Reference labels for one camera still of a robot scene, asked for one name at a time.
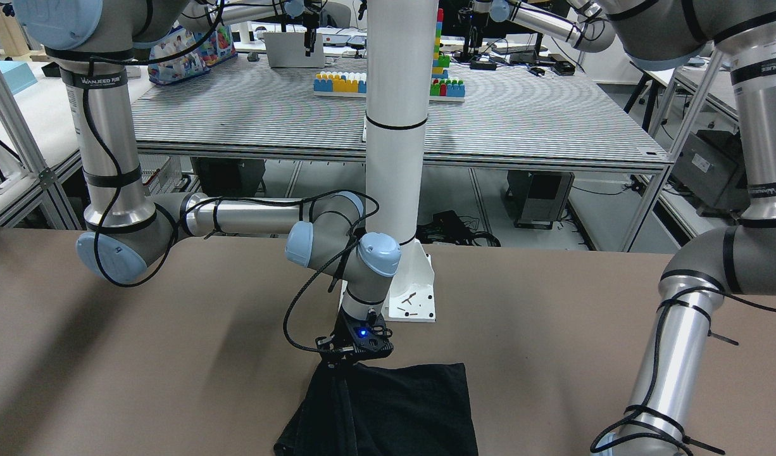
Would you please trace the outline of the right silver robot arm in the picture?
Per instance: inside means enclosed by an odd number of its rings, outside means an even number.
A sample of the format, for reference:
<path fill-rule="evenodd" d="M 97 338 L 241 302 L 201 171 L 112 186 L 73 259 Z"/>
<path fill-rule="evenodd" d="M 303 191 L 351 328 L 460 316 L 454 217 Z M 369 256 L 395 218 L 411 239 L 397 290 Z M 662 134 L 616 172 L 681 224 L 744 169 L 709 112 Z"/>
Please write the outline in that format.
<path fill-rule="evenodd" d="M 399 243 L 366 232 L 374 200 L 355 191 L 304 199 L 209 197 L 202 193 L 148 196 L 130 99 L 127 66 L 134 50 L 157 44 L 191 12 L 191 1 L 14 1 L 16 18 L 60 67 L 78 130 L 82 173 L 90 196 L 87 231 L 76 242 L 81 262 L 119 288 L 151 279 L 173 246 L 217 234 L 287 235 L 290 262 L 344 281 L 335 328 L 313 346 L 332 366 L 392 353 L 382 316 L 399 268 Z"/>

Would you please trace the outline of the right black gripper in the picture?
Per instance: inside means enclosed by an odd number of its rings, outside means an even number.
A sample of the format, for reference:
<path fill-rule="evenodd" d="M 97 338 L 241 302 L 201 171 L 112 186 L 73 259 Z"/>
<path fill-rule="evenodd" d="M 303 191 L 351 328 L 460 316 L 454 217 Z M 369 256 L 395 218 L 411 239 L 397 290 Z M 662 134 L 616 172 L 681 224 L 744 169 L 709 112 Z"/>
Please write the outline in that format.
<path fill-rule="evenodd" d="M 386 326 L 382 314 L 371 310 L 360 320 L 339 310 L 335 328 L 329 336 L 316 338 L 316 349 L 322 360 L 330 363 L 379 360 L 393 352 L 391 336 L 392 330 Z"/>

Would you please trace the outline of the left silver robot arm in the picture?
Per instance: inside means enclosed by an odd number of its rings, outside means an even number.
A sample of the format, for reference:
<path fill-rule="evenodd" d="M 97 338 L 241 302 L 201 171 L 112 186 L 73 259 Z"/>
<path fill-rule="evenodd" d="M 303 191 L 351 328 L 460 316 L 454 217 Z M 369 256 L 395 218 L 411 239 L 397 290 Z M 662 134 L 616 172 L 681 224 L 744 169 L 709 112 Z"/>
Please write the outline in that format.
<path fill-rule="evenodd" d="M 776 1 L 602 1 L 643 69 L 676 67 L 712 42 L 730 60 L 749 208 L 736 225 L 695 237 L 670 260 L 660 305 L 623 417 L 591 454 L 690 454 L 684 431 L 710 337 L 728 296 L 776 296 Z"/>

